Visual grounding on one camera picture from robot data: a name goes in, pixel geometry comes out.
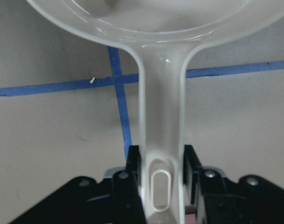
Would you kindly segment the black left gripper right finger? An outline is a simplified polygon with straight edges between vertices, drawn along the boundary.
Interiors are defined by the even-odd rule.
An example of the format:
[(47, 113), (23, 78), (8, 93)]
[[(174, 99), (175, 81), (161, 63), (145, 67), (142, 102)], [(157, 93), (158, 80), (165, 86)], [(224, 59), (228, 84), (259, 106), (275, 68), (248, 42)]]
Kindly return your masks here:
[(186, 145), (183, 178), (198, 224), (284, 224), (284, 189), (261, 176), (233, 182)]

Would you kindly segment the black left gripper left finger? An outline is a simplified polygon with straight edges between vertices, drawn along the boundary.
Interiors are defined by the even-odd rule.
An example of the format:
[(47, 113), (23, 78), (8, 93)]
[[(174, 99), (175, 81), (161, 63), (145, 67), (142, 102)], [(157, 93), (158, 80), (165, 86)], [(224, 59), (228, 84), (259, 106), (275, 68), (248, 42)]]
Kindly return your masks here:
[(13, 224), (145, 224), (137, 180), (138, 146), (130, 146), (126, 166), (101, 181), (75, 177), (12, 221)]

